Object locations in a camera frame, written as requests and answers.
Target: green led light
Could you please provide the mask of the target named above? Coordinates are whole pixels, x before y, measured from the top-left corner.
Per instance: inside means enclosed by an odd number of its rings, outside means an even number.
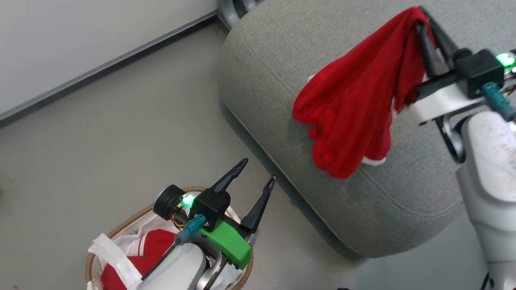
[[[181,205],[187,205],[188,207],[192,207],[192,204],[194,203],[195,197],[193,195],[185,195],[183,196],[183,199],[181,200]]]
[[[496,59],[504,66],[505,70],[512,70],[516,66],[516,61],[512,54],[500,53],[496,56]]]

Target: gray cushion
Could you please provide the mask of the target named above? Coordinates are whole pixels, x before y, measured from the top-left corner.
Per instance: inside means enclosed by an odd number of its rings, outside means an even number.
[[[423,2],[459,45],[516,47],[512,0]],[[417,247],[458,215],[456,164],[433,123],[419,127],[401,114],[385,164],[333,179],[314,167],[308,128],[292,119],[292,106],[309,75],[420,3],[267,0],[224,44],[222,99],[339,239],[369,257]]]

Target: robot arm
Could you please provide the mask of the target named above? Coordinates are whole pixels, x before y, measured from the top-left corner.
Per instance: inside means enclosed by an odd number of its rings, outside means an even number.
[[[514,91],[513,53],[494,57],[457,46],[431,18],[440,61],[427,31],[416,25],[429,80],[415,88],[409,113],[419,124],[435,121],[448,150],[461,164],[456,176],[467,214],[489,266],[482,290],[516,289],[516,109],[504,94]],[[452,116],[488,105],[455,126]]]
[[[183,271],[187,268],[190,273],[197,273],[199,270],[200,274],[185,275],[183,280],[187,282],[185,284],[187,286],[178,289],[209,290],[228,264],[237,269],[246,268],[252,255],[248,240],[258,229],[276,183],[276,176],[273,175],[263,188],[262,195],[254,207],[241,221],[235,221],[226,216],[225,212],[231,202],[226,189],[240,175],[247,162],[248,159],[244,158],[214,185],[195,197],[175,185],[168,186],[159,194],[154,202],[153,212],[164,220],[171,219],[176,227],[182,230],[175,235],[174,243],[163,257],[142,277],[144,280],[142,288],[147,289],[148,285],[155,285],[156,279],[160,285],[164,285],[162,281],[164,272]],[[195,244],[205,256],[211,257],[213,260],[211,265],[205,268],[203,263],[189,260],[188,265],[176,262],[168,263],[167,266],[167,261],[177,251],[176,246],[186,242]]]

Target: laundry basket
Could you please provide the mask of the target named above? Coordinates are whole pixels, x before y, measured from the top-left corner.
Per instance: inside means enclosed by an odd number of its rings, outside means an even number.
[[[204,187],[187,187],[183,190],[193,196],[197,196],[202,192]],[[240,223],[237,214],[229,207],[226,216]],[[122,250],[126,250],[128,245],[139,239],[151,230],[163,229],[169,232],[177,233],[179,230],[174,226],[172,221],[164,220],[152,211],[152,205],[144,208],[136,215],[129,218],[123,224],[112,230],[107,236],[113,240]],[[236,270],[231,266],[226,266],[214,284],[211,290],[239,290],[247,281],[251,273],[253,265],[253,256],[246,268]],[[86,283],[88,290],[104,290],[101,283],[102,271],[106,266],[105,261],[98,256],[90,254],[86,261]]]

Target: white wall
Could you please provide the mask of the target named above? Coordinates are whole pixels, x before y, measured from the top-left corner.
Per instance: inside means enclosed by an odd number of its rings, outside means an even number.
[[[216,0],[1,0],[0,118],[216,9]]]

